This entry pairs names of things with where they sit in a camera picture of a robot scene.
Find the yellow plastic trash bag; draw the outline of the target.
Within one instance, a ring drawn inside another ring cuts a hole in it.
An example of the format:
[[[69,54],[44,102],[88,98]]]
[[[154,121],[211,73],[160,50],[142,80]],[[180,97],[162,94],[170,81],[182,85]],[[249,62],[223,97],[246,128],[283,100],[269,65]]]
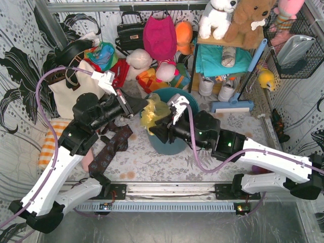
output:
[[[167,103],[160,99],[160,96],[156,93],[151,93],[148,98],[148,105],[144,107],[140,115],[140,126],[149,131],[149,128],[155,126],[155,122],[159,119],[168,116],[171,111]]]

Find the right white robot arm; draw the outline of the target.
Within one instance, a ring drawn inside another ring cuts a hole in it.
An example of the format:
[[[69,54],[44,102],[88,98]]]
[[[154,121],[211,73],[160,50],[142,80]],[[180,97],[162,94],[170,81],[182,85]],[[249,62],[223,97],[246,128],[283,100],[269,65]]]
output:
[[[222,162],[219,168],[240,162],[268,170],[265,174],[234,175],[232,183],[215,187],[218,199],[259,198],[261,192],[287,191],[300,199],[315,200],[323,189],[320,155],[297,156],[264,146],[222,129],[220,121],[205,111],[178,120],[169,114],[156,121],[149,131],[162,143],[173,143],[179,138],[193,149],[211,150],[211,156]]]

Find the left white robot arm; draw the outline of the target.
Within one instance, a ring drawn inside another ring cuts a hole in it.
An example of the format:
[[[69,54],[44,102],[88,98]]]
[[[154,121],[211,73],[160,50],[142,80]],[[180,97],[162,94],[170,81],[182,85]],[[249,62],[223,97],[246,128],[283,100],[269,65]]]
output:
[[[147,100],[131,97],[121,89],[103,102],[93,93],[80,95],[72,108],[74,119],[63,130],[50,163],[27,195],[11,202],[10,211],[18,213],[32,229],[50,233],[83,202],[99,195],[115,198],[111,181],[100,171],[100,165],[84,183],[64,193],[60,189],[98,140],[97,130],[118,116],[132,117],[147,105]]]

